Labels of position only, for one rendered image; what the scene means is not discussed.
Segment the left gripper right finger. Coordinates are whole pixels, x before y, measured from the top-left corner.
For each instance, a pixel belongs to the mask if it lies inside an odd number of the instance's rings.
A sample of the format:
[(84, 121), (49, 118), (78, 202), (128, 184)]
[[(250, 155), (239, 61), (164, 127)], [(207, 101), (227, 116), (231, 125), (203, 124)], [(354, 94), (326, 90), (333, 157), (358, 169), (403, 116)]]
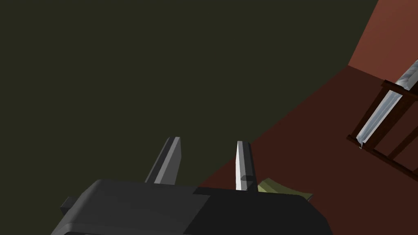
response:
[(251, 145), (246, 141), (237, 141), (235, 184), (236, 190), (258, 191)]

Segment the olive green flat object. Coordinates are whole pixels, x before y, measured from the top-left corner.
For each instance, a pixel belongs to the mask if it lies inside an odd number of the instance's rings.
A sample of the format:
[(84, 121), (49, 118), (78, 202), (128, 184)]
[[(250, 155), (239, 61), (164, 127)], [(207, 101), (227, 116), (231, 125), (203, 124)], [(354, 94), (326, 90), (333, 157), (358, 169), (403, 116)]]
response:
[(309, 201), (313, 194), (303, 193), (300, 191), (293, 190), (291, 188), (285, 187), (274, 180), (267, 178), (258, 184), (258, 191), (265, 193), (278, 193), (278, 194), (290, 194), (290, 195), (299, 195)]

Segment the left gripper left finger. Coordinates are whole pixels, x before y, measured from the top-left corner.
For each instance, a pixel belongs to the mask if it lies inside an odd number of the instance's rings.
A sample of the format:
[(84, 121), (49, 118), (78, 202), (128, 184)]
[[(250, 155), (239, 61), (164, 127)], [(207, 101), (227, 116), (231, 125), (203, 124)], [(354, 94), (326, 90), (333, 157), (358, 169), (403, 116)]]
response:
[(181, 161), (180, 137), (167, 138), (145, 182), (174, 185)]

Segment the dark wooden frame furniture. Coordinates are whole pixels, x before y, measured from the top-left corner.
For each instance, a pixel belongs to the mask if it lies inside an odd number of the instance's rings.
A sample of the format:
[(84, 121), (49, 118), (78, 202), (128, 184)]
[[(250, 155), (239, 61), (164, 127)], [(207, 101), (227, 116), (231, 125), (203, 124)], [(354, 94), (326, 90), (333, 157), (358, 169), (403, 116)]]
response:
[(376, 150), (400, 118), (418, 102), (418, 59), (395, 83), (384, 80), (381, 86), (381, 91), (347, 139), (418, 182), (418, 168), (412, 171), (395, 160), (418, 137), (418, 126), (388, 156)]

